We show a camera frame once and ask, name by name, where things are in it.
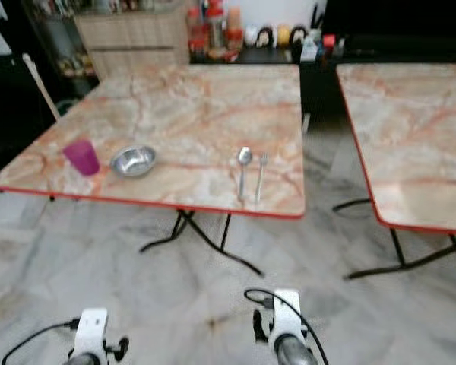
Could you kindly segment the small white box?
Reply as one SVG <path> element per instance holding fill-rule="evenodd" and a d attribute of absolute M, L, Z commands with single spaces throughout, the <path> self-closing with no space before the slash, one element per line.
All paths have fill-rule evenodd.
<path fill-rule="evenodd" d="M 313 63 L 318 58 L 318 44 L 314 38 L 303 38 L 302 46 L 299 53 L 300 63 Z"/>

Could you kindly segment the large red lid clear jar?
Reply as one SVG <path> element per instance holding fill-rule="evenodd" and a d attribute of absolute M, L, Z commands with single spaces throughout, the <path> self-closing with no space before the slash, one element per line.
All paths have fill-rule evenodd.
<path fill-rule="evenodd" d="M 223 58 L 228 51 L 225 38 L 226 11 L 223 0 L 207 0 L 204 19 L 207 21 L 208 58 Z"/>

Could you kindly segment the steel fork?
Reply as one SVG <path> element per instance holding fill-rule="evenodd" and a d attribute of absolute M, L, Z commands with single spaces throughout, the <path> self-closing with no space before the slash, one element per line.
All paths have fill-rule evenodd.
<path fill-rule="evenodd" d="M 262 195 L 262 186 L 265 178 L 265 170 L 268 164 L 268 154 L 262 153 L 259 156 L 259 167 L 258 167 L 258 177 L 257 177 L 257 185 L 255 190 L 255 202 L 259 204 L 261 202 L 261 195 Z"/>

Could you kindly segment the wooden stick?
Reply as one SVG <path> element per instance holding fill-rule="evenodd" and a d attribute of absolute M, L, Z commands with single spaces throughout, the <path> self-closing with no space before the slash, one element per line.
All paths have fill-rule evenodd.
<path fill-rule="evenodd" d="M 34 63 L 34 61 L 27 53 L 23 53 L 22 59 L 24 64 L 26 64 L 27 69 L 29 69 L 30 75 L 34 80 L 34 83 L 36 83 L 38 90 L 40 91 L 41 95 L 43 95 L 43 99 L 45 100 L 46 105 L 48 106 L 51 114 L 53 115 L 55 122 L 60 121 L 61 114 L 58 111 L 57 107 L 55 107 L 55 102 L 50 97 L 50 94 L 48 94 L 48 90 L 45 87 L 43 78 L 41 78 L 40 73 L 38 73 L 36 63 Z"/>

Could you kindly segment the yellow round figurine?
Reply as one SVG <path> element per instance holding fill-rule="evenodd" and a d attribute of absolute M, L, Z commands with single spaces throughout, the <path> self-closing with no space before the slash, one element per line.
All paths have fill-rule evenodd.
<path fill-rule="evenodd" d="M 274 46 L 278 49 L 287 48 L 290 45 L 292 28 L 290 25 L 279 24 L 274 29 Z"/>

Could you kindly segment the black television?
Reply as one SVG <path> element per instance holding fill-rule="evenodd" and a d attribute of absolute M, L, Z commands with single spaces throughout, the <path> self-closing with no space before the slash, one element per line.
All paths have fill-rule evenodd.
<path fill-rule="evenodd" d="M 456 0 L 328 0 L 322 30 L 456 37 Z"/>

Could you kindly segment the black round figurine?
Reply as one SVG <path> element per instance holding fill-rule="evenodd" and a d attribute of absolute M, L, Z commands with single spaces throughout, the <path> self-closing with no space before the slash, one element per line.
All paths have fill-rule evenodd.
<path fill-rule="evenodd" d="M 272 27 L 262 27 L 257 31 L 255 46 L 259 49 L 274 48 L 274 29 Z"/>
<path fill-rule="evenodd" d="M 290 48 L 295 49 L 297 46 L 302 46 L 305 38 L 307 38 L 308 35 L 308 29 L 303 25 L 295 25 L 295 27 L 292 27 L 290 35 L 288 36 L 288 43 L 290 43 Z"/>

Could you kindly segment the purple plastic cup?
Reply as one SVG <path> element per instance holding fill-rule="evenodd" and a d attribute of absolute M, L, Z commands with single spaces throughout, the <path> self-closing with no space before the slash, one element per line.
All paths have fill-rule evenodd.
<path fill-rule="evenodd" d="M 83 176 L 96 175 L 100 171 L 95 146 L 87 139 L 79 139 L 65 146 L 62 153 L 71 165 Z"/>

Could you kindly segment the stainless steel bowl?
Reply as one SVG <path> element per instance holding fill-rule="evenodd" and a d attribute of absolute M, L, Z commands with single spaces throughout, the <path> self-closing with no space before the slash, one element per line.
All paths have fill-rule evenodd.
<path fill-rule="evenodd" d="M 117 150 L 109 166 L 120 177 L 135 178 L 149 173 L 156 163 L 157 153 L 154 148 L 131 145 Z"/>

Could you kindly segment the small red lid jar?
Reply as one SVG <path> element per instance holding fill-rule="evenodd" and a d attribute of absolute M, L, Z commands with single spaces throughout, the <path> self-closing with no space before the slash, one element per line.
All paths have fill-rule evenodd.
<path fill-rule="evenodd" d="M 188 31 L 188 50 L 191 58 L 200 59 L 206 55 L 207 40 L 201 9 L 197 5 L 187 8 L 185 22 Z"/>

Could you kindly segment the dark glass display shelf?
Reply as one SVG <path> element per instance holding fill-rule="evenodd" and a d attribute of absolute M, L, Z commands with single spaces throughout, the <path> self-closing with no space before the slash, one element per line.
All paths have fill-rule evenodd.
<path fill-rule="evenodd" d="M 95 76 L 91 56 L 83 45 L 74 21 L 76 14 L 91 9 L 93 0 L 20 0 L 24 13 L 36 28 L 38 39 L 65 78 Z"/>

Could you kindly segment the marble folding table red edge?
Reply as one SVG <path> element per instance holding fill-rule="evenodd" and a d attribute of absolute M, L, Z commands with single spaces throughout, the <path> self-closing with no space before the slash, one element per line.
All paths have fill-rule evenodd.
<path fill-rule="evenodd" d="M 456 64 L 340 64 L 335 74 L 369 202 L 396 255 L 347 279 L 456 256 Z"/>
<path fill-rule="evenodd" d="M 0 170 L 0 192 L 168 208 L 225 253 L 195 213 L 298 220 L 306 212 L 299 69 L 283 64 L 142 65 L 104 79 Z M 100 162 L 81 175 L 62 153 L 91 141 Z M 151 146 L 157 163 L 135 178 L 115 174 L 117 150 Z M 252 149 L 239 201 L 239 149 Z M 259 156 L 268 154 L 261 202 Z"/>

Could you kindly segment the light wooden cabinet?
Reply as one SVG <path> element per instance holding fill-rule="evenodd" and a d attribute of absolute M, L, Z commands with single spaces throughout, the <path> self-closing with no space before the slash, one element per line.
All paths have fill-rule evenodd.
<path fill-rule="evenodd" d="M 73 21 L 97 77 L 141 64 L 188 64 L 186 4 L 162 11 L 78 14 Z"/>

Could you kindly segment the steel spoon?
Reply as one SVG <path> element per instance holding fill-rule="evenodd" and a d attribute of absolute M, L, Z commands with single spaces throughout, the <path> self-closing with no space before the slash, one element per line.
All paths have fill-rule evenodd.
<path fill-rule="evenodd" d="M 246 170 L 248 165 L 252 162 L 253 153 L 252 149 L 248 146 L 243 146 L 239 149 L 237 156 L 237 163 L 239 165 L 239 183 L 238 183 L 238 199 L 243 201 L 243 195 L 245 194 L 245 181 L 246 181 Z"/>

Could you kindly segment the orange lid jar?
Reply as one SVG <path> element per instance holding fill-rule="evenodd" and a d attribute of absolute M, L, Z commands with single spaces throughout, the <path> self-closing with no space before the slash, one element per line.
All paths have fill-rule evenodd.
<path fill-rule="evenodd" d="M 228 49 L 230 51 L 241 51 L 243 48 L 243 26 L 240 7 L 228 7 L 225 25 L 224 35 Z"/>

